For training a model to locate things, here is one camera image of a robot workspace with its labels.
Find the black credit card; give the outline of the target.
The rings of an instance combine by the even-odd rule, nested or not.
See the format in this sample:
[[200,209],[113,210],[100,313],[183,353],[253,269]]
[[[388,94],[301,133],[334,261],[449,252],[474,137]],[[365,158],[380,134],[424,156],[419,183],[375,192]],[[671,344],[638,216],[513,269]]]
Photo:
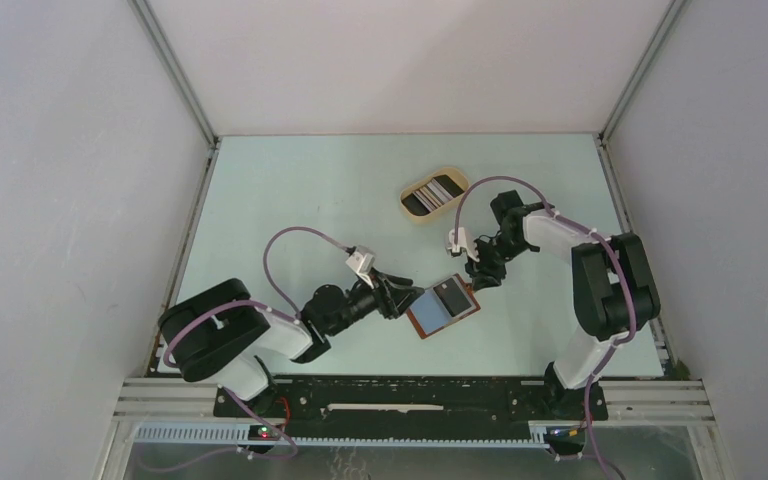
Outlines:
[[433,291],[452,318],[465,314],[473,307],[470,296],[457,277],[440,282],[433,287]]

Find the brown leather card holder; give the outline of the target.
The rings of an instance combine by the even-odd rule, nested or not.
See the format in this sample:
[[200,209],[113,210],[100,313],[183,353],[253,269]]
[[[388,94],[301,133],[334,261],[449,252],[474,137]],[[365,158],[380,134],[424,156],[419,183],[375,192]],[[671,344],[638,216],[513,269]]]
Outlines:
[[[433,291],[434,286],[451,277],[457,277],[459,279],[463,285],[464,290],[470,296],[473,304],[473,307],[470,311],[455,318],[452,318],[448,314]],[[419,337],[421,339],[427,339],[428,337],[435,335],[438,332],[456,324],[457,322],[478,313],[480,310],[481,307],[476,300],[470,285],[465,282],[459,274],[453,274],[428,287],[425,292],[411,304],[409,309],[406,311],[406,315]]]

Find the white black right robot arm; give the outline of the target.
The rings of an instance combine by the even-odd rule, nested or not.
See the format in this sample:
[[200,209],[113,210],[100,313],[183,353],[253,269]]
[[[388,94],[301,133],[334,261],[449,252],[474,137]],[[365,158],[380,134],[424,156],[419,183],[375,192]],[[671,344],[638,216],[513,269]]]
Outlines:
[[524,203],[506,191],[491,202],[498,225],[487,239],[456,225],[448,234],[452,256],[466,254],[474,291],[495,288],[506,266],[523,253],[548,253],[571,269],[578,326],[564,352],[547,369],[541,392],[545,411],[566,418],[582,403],[580,389],[598,381],[613,352],[659,316],[661,301],[642,240],[633,233],[610,237],[561,215],[546,202]]

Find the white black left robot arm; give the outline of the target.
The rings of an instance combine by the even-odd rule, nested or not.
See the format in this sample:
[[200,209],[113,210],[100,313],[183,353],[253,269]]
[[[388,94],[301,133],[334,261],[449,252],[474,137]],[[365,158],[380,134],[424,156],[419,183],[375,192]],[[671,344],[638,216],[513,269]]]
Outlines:
[[231,278],[159,317],[163,362],[187,382],[230,388],[250,415],[264,416],[275,406],[276,390],[260,352],[310,363],[330,350],[330,338],[373,313],[397,319],[424,292],[410,279],[373,271],[349,289],[320,286],[293,317],[253,300],[244,283]]

